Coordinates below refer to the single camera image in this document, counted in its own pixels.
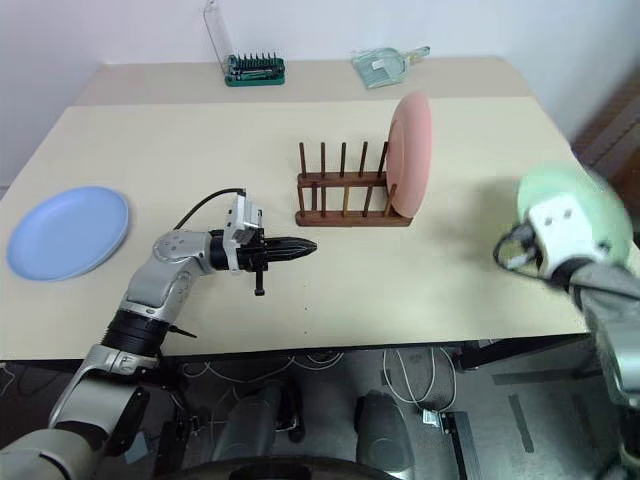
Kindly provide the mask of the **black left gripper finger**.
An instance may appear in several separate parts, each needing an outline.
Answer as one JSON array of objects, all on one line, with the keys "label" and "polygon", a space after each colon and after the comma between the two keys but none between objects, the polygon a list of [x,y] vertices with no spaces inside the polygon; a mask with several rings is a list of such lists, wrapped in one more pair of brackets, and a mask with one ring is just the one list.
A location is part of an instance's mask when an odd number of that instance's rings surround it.
[{"label": "black left gripper finger", "polygon": [[316,247],[285,247],[269,249],[267,251],[267,262],[288,262],[302,257],[306,257],[317,250]]},{"label": "black left gripper finger", "polygon": [[272,237],[267,239],[269,249],[316,249],[317,244],[299,237]]}]

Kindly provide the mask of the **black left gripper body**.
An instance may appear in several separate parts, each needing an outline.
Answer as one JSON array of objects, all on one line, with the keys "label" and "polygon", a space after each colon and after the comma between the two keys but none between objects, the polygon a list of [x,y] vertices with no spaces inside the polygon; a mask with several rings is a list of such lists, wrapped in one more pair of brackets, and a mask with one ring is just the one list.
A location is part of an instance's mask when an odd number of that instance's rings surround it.
[{"label": "black left gripper body", "polygon": [[264,296],[264,272],[268,270],[268,244],[263,228],[254,231],[246,245],[236,249],[238,266],[241,270],[255,274],[255,296]]}]

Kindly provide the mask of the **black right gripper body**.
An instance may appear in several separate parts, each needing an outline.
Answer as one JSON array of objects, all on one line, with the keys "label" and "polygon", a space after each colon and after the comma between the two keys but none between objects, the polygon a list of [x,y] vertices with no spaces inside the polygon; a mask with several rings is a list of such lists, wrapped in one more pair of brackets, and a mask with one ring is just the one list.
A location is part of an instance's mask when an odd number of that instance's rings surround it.
[{"label": "black right gripper body", "polygon": [[543,254],[541,247],[537,243],[537,237],[534,228],[530,223],[522,225],[520,245],[526,256],[526,265],[532,266],[539,271],[543,263]]}]

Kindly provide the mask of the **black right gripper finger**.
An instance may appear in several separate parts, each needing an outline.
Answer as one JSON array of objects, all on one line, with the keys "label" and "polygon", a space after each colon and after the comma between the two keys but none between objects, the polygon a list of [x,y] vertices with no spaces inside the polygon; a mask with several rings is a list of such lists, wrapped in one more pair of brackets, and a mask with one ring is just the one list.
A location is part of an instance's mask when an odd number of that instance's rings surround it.
[{"label": "black right gripper finger", "polygon": [[499,252],[494,253],[495,263],[506,271],[520,272],[526,265],[531,264],[535,259],[532,253],[521,253],[513,257],[503,258]]},{"label": "black right gripper finger", "polygon": [[501,249],[510,242],[523,242],[530,239],[530,225],[519,224],[515,225],[509,232],[500,237],[497,244],[493,249],[493,255],[499,256]]}]

